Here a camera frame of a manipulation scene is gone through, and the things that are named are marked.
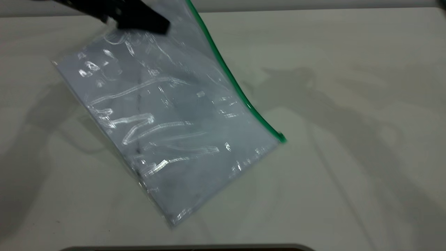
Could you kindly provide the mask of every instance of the table surface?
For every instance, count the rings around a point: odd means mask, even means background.
[[[446,17],[437,8],[202,15],[288,142],[175,229],[50,63],[90,17],[0,19],[0,250],[299,243],[446,250]]]

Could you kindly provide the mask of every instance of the clear plastic bag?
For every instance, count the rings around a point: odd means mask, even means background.
[[[54,62],[172,225],[285,138],[250,105],[190,1],[167,36],[114,30]]]

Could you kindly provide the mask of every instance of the ziploc bag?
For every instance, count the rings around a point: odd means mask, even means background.
[[[190,1],[167,36],[114,30],[55,62],[171,225],[285,138],[251,106]]]

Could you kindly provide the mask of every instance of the white wall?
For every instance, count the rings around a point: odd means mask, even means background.
[[[193,0],[200,12],[318,8],[432,7],[435,0]],[[78,15],[52,1],[0,0],[0,17]]]

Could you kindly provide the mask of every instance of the green zipper seal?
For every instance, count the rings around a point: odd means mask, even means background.
[[[256,119],[272,134],[274,137],[276,137],[281,143],[286,142],[285,136],[277,132],[263,117],[260,115],[259,112],[254,108],[254,106],[249,102],[248,98],[243,93],[242,89],[240,88],[239,84],[237,83],[237,80],[232,75],[231,71],[227,67],[226,63],[223,60],[223,57],[221,56],[219,50],[217,49],[217,46],[214,43],[214,40],[212,40],[211,34],[209,34],[209,31],[206,28],[206,25],[203,22],[203,19],[201,19],[200,14],[198,14],[197,9],[195,9],[194,4],[190,0],[186,0],[187,5],[189,6],[190,11],[192,12],[192,15],[195,17],[198,25],[200,25],[201,30],[203,31],[204,35],[206,36],[206,39],[211,46],[212,52],[214,53],[214,56],[217,58],[217,61],[219,62],[220,66],[223,68],[224,72],[228,76],[229,80],[231,81],[232,85],[234,86],[235,90],[237,91],[237,94],[239,94],[242,101],[245,103],[246,107],[251,111],[251,113],[256,117]]]

